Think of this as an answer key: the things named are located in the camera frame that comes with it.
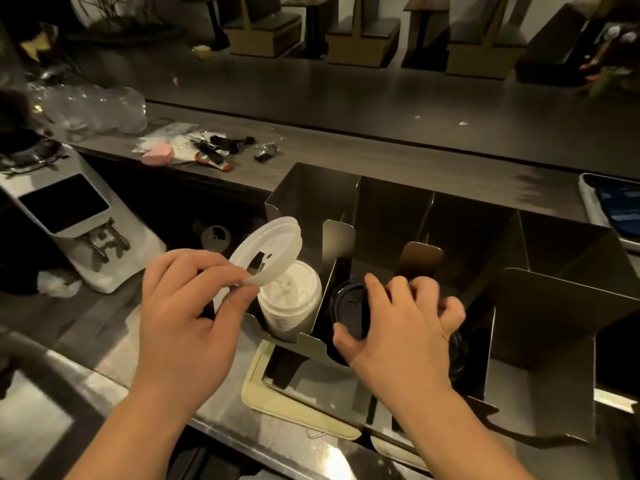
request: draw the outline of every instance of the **finger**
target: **finger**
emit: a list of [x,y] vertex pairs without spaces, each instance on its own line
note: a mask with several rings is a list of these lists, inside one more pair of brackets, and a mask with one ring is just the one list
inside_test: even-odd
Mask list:
[[389,281],[387,289],[391,295],[391,303],[393,305],[407,306],[414,304],[409,282],[404,276],[394,276]]
[[383,310],[384,308],[391,306],[391,301],[387,295],[382,283],[373,274],[367,273],[364,276],[364,282],[367,285],[367,295],[369,298],[369,309],[371,315],[374,315],[374,311]]
[[232,344],[236,348],[244,313],[259,291],[257,286],[241,286],[225,297],[211,328],[212,339],[217,344]]
[[447,337],[450,337],[465,321],[467,314],[465,313],[465,307],[455,296],[446,297],[444,307],[444,312],[440,316],[440,325]]
[[342,323],[333,324],[333,345],[356,372],[358,371],[358,357],[363,352],[365,344],[365,340],[359,342],[354,339]]
[[238,285],[250,277],[251,273],[246,269],[233,264],[212,266],[173,293],[171,297],[172,309],[176,312],[199,317],[204,306],[213,301],[220,289]]
[[194,279],[199,271],[213,266],[229,265],[229,261],[222,254],[211,251],[186,250],[181,253],[169,266],[164,276],[156,286],[154,294],[169,297]]
[[426,276],[418,276],[411,281],[411,288],[415,290],[415,304],[423,314],[438,313],[438,298],[440,286],[436,280]]
[[142,295],[151,296],[169,266],[173,264],[180,254],[187,251],[187,249],[174,249],[151,261],[142,278]]

